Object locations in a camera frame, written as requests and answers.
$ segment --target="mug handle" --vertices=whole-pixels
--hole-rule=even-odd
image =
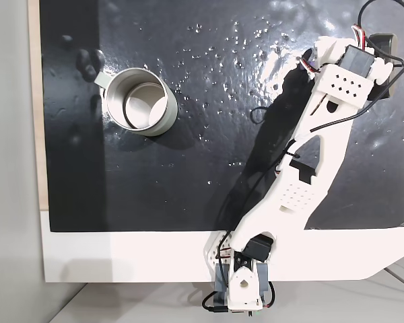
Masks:
[[[109,83],[112,80],[112,76],[105,74],[103,72],[99,72],[99,74],[97,74],[96,79],[94,80],[94,83],[99,85],[100,87],[106,89],[109,85]]]

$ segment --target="metal mug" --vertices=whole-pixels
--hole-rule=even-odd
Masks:
[[[156,74],[130,68],[115,76],[100,72],[94,81],[104,88],[104,103],[119,126],[148,137],[165,133],[178,114],[176,98]]]

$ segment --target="wooden edge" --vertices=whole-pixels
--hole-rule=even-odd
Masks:
[[[28,32],[39,208],[41,211],[48,211],[39,0],[28,0]]]

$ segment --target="white robotic arm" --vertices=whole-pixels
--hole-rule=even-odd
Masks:
[[[272,254],[282,236],[303,230],[343,163],[352,120],[317,131],[314,128],[355,115],[366,103],[374,82],[382,84],[393,70],[392,63],[372,55],[372,48],[358,46],[353,39],[322,36],[314,45],[314,66],[302,62],[315,76],[312,95],[277,165],[275,182],[265,198],[242,218],[230,238],[226,293],[229,310],[261,310],[263,306],[257,263],[269,262],[269,257],[249,256],[248,243],[259,235],[271,238],[275,241],[270,247]],[[293,160],[293,155],[314,136],[320,138],[320,161],[315,170],[308,171],[309,167]],[[218,244],[216,240],[213,254],[217,254]]]

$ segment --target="robotic arm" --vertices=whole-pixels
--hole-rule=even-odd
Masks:
[[[216,291],[227,299],[227,306],[218,307],[223,310],[213,312],[250,313],[262,309],[263,290],[267,289],[266,262],[274,245],[281,243],[282,236],[304,229],[344,160],[352,119],[334,127],[319,126],[355,115],[373,87],[382,85],[391,75],[393,64],[375,57],[374,49],[365,47],[363,30],[357,26],[353,29],[356,40],[321,36],[314,45],[312,64],[301,60],[315,85],[276,165],[277,178],[265,198],[242,218],[230,241],[221,233],[209,251],[208,256],[214,254],[222,262],[221,268],[216,261],[210,263],[216,272]],[[293,158],[314,136],[320,138],[316,169]]]

